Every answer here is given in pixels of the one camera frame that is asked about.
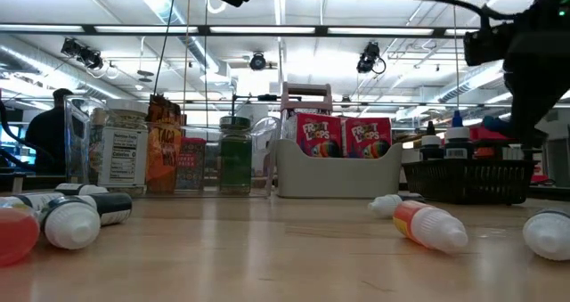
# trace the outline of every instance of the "spice jar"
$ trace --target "spice jar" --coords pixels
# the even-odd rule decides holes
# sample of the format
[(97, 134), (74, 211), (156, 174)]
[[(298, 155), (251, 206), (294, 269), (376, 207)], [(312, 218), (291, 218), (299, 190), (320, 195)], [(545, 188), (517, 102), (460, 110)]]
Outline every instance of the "spice jar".
[(252, 140), (248, 118), (220, 118), (219, 186), (224, 195), (249, 195)]

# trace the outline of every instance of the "wire basket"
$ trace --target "wire basket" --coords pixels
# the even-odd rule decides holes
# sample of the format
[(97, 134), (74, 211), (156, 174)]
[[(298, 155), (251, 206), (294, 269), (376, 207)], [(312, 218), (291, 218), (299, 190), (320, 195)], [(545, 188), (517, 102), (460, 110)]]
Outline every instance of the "wire basket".
[(534, 162), (437, 159), (403, 164), (410, 192), (454, 204), (520, 204), (526, 200)]

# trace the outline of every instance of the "ceiling light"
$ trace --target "ceiling light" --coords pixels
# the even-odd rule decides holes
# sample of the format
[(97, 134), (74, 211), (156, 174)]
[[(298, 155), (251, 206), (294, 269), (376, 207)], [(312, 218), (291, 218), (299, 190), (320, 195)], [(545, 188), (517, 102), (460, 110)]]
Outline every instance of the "ceiling light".
[(491, 98), (489, 100), (486, 100), (484, 103), (502, 102), (502, 101), (508, 100), (512, 96), (513, 96), (513, 94), (511, 94), (511, 93), (500, 94), (498, 96), (494, 96), (493, 98)]
[(430, 36), (433, 33), (434, 33), (433, 29), (418, 29), (418, 28), (351, 28), (351, 27), (329, 28), (329, 34), (339, 34), (339, 35)]
[(214, 34), (314, 34), (314, 27), (211, 27), (210, 31)]
[[(457, 36), (465, 36), (467, 32), (475, 32), (479, 29), (457, 29)], [(446, 36), (455, 36), (455, 29), (447, 29), (445, 31)]]
[[(170, 26), (168, 33), (185, 34), (197, 33), (198, 27)], [(166, 33), (167, 26), (95, 26), (95, 30), (101, 33)]]
[(0, 24), (0, 31), (84, 32), (76, 25), (10, 25)]

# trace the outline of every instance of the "wooden table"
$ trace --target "wooden table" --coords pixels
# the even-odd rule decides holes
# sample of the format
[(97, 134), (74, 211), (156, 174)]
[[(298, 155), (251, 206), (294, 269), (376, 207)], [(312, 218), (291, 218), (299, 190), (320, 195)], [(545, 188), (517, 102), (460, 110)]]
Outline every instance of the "wooden table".
[(535, 256), (521, 228), (566, 203), (448, 209), (457, 256), (423, 249), (365, 200), (137, 200), (87, 249), (39, 243), (0, 269), (0, 301), (568, 301), (570, 264)]

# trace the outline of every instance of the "cereal box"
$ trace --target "cereal box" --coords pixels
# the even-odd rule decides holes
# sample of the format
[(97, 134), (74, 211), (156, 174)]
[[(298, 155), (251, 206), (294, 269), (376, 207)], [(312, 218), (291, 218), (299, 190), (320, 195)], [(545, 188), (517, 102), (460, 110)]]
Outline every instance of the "cereal box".
[(390, 118), (347, 118), (342, 124), (343, 155), (378, 159), (392, 144)]
[(342, 157), (340, 118), (298, 113), (285, 122), (285, 137), (312, 157)]

